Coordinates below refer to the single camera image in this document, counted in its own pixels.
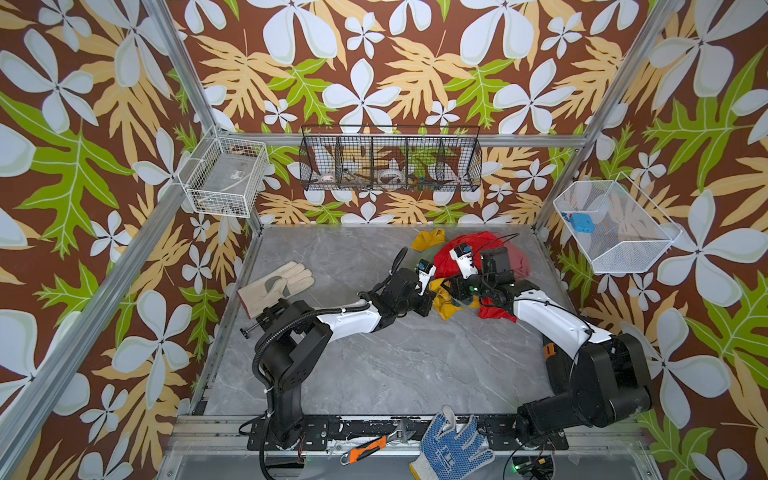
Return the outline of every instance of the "wire basket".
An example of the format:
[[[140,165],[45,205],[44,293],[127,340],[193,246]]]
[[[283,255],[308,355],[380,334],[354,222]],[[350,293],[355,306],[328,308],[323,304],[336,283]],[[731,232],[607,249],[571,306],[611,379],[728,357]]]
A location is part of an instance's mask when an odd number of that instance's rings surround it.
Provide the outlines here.
[[[302,127],[300,180],[305,190],[474,191],[482,151],[476,132],[402,127],[413,133],[310,133]]]
[[[664,211],[634,185],[646,207],[668,223],[660,225],[619,180],[575,181],[554,200],[566,228],[576,239],[595,273],[643,273],[669,250],[682,230]],[[594,230],[579,231],[573,214],[588,215]]]
[[[184,184],[194,211],[249,217],[269,163],[266,145],[223,136],[199,147],[202,154],[195,149],[190,157],[199,163]]]

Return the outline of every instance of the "black wire basket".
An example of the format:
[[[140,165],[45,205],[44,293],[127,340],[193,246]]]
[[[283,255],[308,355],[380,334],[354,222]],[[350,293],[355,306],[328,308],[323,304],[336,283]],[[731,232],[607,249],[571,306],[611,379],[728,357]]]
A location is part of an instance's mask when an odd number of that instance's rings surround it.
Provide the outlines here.
[[[359,129],[365,127],[377,128],[360,125]],[[350,134],[337,126],[304,125],[299,149],[304,190],[474,191],[480,187],[479,127],[451,127],[454,134],[446,127],[397,129],[391,134]]]

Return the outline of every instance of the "blue dotted glove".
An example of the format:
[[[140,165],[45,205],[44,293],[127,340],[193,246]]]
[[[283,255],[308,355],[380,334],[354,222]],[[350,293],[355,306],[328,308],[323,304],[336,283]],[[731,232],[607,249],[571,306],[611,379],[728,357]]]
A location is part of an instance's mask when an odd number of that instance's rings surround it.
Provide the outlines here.
[[[461,480],[493,462],[493,451],[482,446],[484,440],[474,416],[457,433],[456,415],[446,405],[429,424],[422,439],[422,453],[410,464],[411,473],[417,480]]]

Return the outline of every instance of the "glove cuff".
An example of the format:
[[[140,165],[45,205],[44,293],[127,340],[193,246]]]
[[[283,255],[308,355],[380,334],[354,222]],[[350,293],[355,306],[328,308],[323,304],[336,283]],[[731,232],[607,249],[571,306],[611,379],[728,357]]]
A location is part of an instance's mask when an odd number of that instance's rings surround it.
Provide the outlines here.
[[[432,469],[426,456],[422,453],[419,457],[410,463],[411,473],[416,480],[439,480],[437,474]]]

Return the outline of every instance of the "pile of cloth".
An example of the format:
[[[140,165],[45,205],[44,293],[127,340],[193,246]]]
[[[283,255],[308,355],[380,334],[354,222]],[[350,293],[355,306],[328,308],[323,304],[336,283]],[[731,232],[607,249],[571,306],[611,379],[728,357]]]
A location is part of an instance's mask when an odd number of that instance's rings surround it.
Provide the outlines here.
[[[411,248],[422,252],[421,258],[430,260],[435,265],[435,279],[429,284],[429,289],[437,293],[435,301],[432,303],[432,307],[440,314],[443,320],[451,318],[454,313],[463,310],[464,308],[479,308],[480,318],[506,318],[516,321],[516,318],[506,313],[503,309],[484,305],[477,299],[477,297],[475,297],[474,301],[467,306],[457,304],[457,302],[451,298],[448,291],[442,287],[442,281],[445,280],[445,278],[459,273],[458,264],[451,258],[450,252],[453,248],[462,243],[469,245],[475,253],[482,250],[501,247],[503,245],[507,248],[509,254],[509,266],[515,271],[515,278],[523,279],[531,274],[531,265],[528,263],[528,258],[525,256],[525,253],[512,243],[505,240],[499,240],[496,235],[491,232],[461,235],[448,243],[445,242],[445,230],[442,228],[432,232],[420,232],[414,240],[413,245],[411,245]],[[474,258],[475,266],[480,269],[480,255],[475,255]]]

